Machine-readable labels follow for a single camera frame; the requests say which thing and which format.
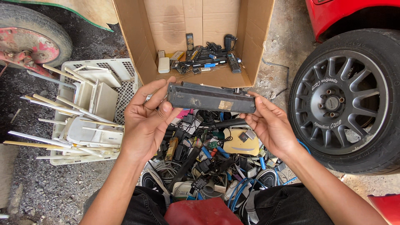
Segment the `left hand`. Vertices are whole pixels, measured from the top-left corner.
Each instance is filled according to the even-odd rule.
[[[176,82],[176,78],[172,76],[142,86],[127,105],[121,146],[121,154],[125,157],[141,162],[150,160],[157,152],[168,125],[181,112],[181,108],[172,109],[171,103],[164,99],[170,82]],[[156,90],[144,103],[147,95]]]

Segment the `black jeans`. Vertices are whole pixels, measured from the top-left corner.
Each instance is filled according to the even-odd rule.
[[[97,190],[84,204],[84,214],[96,198]],[[257,225],[333,225],[324,209],[301,183],[271,187],[254,198]],[[168,225],[164,219],[165,198],[157,191],[136,186],[123,225]]]

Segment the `hand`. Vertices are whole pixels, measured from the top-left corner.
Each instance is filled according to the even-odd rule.
[[[256,111],[241,113],[240,118],[256,132],[268,151],[285,160],[291,150],[299,147],[285,111],[257,93],[248,93],[256,97]]]
[[[146,162],[157,152],[168,125],[182,110],[172,109],[171,103],[164,99],[170,82],[176,82],[176,78],[172,76],[168,80],[155,80],[144,85],[127,105],[124,112],[125,135],[121,147],[124,156]],[[147,95],[156,90],[144,103]]]

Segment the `white power bank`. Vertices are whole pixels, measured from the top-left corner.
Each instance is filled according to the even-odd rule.
[[[158,72],[168,73],[170,71],[170,58],[164,57],[158,59]]]

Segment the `red car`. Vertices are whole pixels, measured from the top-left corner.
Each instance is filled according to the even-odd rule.
[[[327,168],[400,173],[400,1],[306,4],[315,38],[323,43],[291,87],[296,136]]]

